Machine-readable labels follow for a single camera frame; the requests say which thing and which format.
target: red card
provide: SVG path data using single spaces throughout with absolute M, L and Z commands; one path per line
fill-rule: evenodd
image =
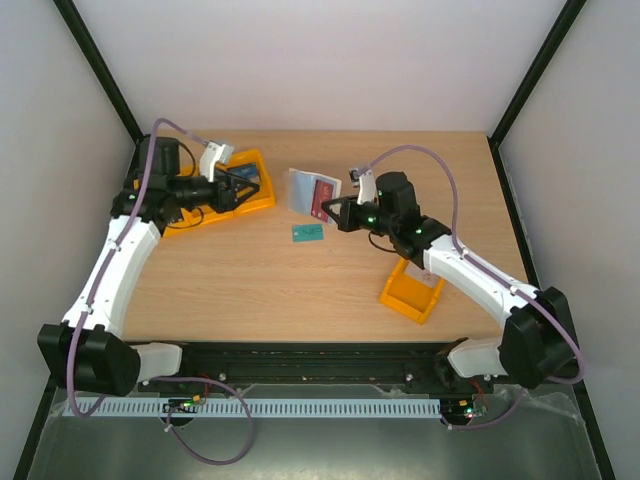
M 323 222 L 329 221 L 329 215 L 322 211 L 322 202 L 331 200 L 333 195 L 333 185 L 329 182 L 316 180 L 313 190 L 313 201 L 311 202 L 311 216 Z

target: gray metal surface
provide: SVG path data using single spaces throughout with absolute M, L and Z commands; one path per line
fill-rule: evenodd
M 280 393 L 263 396 L 292 396 Z M 353 388 L 345 394 L 371 397 Z M 60 410 L 47 423 L 29 478 L 597 479 L 584 425 L 558 395 L 566 399 L 525 401 L 504 424 L 473 432 L 450 432 L 429 419 L 257 419 L 252 450 L 228 467 L 192 459 L 157 418 L 77 419 Z M 497 416 L 508 399 L 489 397 Z M 246 433 L 245 419 L 197 418 L 182 436 L 202 455 L 224 459 L 237 453 Z

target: plastic bag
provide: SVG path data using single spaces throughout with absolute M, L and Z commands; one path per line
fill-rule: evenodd
M 295 168 L 290 168 L 288 175 L 289 210 L 334 224 L 329 215 L 322 211 L 321 205 L 340 196 L 342 182 L 337 178 Z

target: white wall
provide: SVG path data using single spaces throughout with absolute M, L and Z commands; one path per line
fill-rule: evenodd
M 591 0 L 502 148 L 544 285 L 568 295 L 620 480 L 638 478 L 640 2 Z
M 132 143 L 53 2 L 0 2 L 0 478 L 47 379 L 36 345 L 89 275 Z
M 563 0 L 76 0 L 143 130 L 493 129 Z

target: green card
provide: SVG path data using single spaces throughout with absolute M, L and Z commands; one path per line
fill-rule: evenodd
M 322 231 L 321 224 L 294 225 L 291 230 L 294 242 L 324 240 L 324 232 Z

